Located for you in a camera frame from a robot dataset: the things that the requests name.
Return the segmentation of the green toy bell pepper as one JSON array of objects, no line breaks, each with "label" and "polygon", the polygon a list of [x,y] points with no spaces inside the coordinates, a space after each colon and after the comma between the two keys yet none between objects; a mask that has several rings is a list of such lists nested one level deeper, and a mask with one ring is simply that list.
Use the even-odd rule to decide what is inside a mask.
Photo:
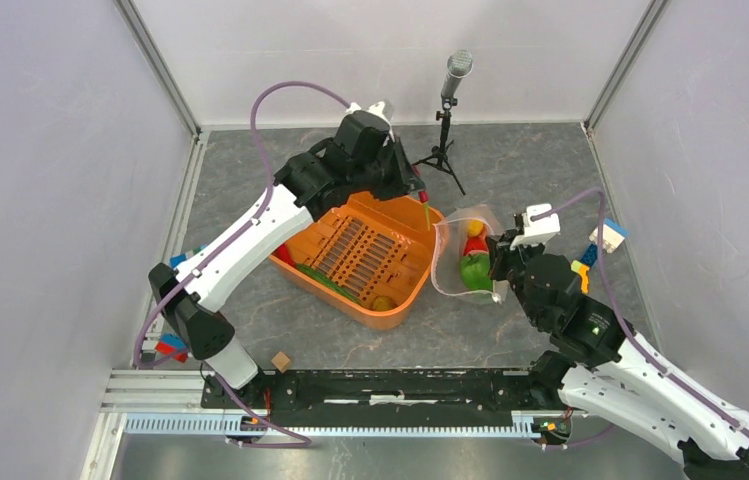
[{"label": "green toy bell pepper", "polygon": [[463,285],[469,291],[491,291],[493,283],[488,273],[489,254],[472,254],[460,259],[459,273]]}]

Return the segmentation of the red toy chili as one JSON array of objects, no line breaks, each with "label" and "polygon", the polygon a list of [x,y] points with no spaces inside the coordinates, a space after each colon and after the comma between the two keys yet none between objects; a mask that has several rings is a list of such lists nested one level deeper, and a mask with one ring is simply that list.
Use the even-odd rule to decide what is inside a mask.
[{"label": "red toy chili", "polygon": [[430,214],[430,204],[429,204],[429,197],[425,190],[418,192],[418,199],[421,203],[425,215],[425,222],[426,222],[426,228],[427,230],[430,230],[432,227],[432,221],[431,221],[431,214]]}]

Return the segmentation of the red toy strawberry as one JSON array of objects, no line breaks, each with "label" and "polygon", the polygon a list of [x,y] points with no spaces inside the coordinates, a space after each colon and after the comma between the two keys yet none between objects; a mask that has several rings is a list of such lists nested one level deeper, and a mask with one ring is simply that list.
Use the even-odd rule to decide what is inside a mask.
[{"label": "red toy strawberry", "polygon": [[468,237],[463,247],[462,255],[488,254],[489,248],[482,236]]}]

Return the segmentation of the clear pink-dotted zip bag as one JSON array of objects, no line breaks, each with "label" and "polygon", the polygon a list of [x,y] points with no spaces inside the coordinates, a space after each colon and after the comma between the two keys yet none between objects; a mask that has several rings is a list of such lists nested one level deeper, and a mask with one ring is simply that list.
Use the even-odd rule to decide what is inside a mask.
[{"label": "clear pink-dotted zip bag", "polygon": [[435,248],[430,279],[438,293],[478,305],[502,304],[508,288],[490,278],[486,240],[503,232],[485,204],[454,211],[433,225]]}]

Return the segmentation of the orange plastic basket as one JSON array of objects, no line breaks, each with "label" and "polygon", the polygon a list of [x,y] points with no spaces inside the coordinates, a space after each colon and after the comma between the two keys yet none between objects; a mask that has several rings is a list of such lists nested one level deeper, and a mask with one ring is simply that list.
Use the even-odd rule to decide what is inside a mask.
[{"label": "orange plastic basket", "polygon": [[[429,279],[435,248],[433,225],[444,215],[430,207],[426,228],[419,200],[404,196],[389,201],[367,192],[352,195],[320,220],[287,240],[270,260],[286,280],[308,291],[355,321],[374,330],[400,325]],[[304,264],[325,273],[360,300],[357,305],[299,272]],[[371,309],[377,296],[389,296],[397,307]]]}]

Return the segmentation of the green toy cucumber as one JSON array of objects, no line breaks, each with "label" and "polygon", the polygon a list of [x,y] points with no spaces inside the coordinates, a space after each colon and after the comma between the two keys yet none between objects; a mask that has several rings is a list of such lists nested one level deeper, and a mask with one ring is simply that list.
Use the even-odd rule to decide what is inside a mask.
[{"label": "green toy cucumber", "polygon": [[359,298],[352,293],[349,289],[340,286],[335,281],[331,280],[325,273],[322,271],[312,268],[310,266],[304,265],[304,264],[298,264],[296,266],[296,269],[303,273],[304,275],[308,276],[310,279],[315,280],[318,284],[326,287],[327,289],[339,294],[340,296],[348,299],[349,301],[361,305],[361,302]]}]

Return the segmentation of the yellow toy lemon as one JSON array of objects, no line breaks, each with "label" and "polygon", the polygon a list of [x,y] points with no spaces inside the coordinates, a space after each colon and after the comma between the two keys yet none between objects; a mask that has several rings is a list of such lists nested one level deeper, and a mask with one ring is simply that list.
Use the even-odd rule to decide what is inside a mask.
[{"label": "yellow toy lemon", "polygon": [[467,222],[466,235],[469,238],[482,238],[486,233],[486,224],[481,220],[472,219]]}]

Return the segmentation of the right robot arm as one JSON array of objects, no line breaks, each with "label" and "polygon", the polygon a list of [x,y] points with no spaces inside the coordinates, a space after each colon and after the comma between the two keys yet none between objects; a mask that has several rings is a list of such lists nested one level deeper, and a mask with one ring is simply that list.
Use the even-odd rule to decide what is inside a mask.
[{"label": "right robot arm", "polygon": [[584,294],[565,257],[515,240],[512,230],[487,239],[490,276],[509,284],[555,347],[531,370],[530,400],[595,414],[661,450],[689,479],[749,479],[749,412],[692,380]]}]

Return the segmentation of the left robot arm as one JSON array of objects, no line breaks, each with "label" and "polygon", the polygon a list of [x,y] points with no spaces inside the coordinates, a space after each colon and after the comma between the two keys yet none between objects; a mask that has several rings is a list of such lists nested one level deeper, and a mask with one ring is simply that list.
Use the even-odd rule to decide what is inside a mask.
[{"label": "left robot arm", "polygon": [[291,157],[246,213],[204,250],[176,268],[161,263],[150,271],[158,316],[195,359],[226,381],[225,392],[238,406],[256,405],[264,381],[220,308],[278,247],[352,195],[392,200],[422,188],[391,117],[385,100],[351,105],[333,136]]}]

